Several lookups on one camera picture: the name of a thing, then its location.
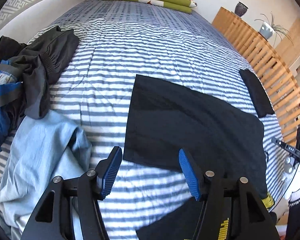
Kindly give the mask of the white gloved right hand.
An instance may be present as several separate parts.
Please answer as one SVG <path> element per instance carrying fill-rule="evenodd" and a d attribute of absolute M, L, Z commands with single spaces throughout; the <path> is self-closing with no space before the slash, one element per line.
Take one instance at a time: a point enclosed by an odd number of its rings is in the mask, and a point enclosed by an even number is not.
<path fill-rule="evenodd" d="M 291 174 L 283 173 L 284 198 L 290 202 L 300 199 L 300 163 L 294 166 L 295 170 Z"/>

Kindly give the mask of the black sleeved right forearm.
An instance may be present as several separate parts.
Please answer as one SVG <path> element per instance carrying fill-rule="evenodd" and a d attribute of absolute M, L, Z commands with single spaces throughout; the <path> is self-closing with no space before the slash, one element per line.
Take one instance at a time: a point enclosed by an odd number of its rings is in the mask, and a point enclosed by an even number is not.
<path fill-rule="evenodd" d="M 300 239 L 300 189 L 292 192 L 285 239 Z"/>

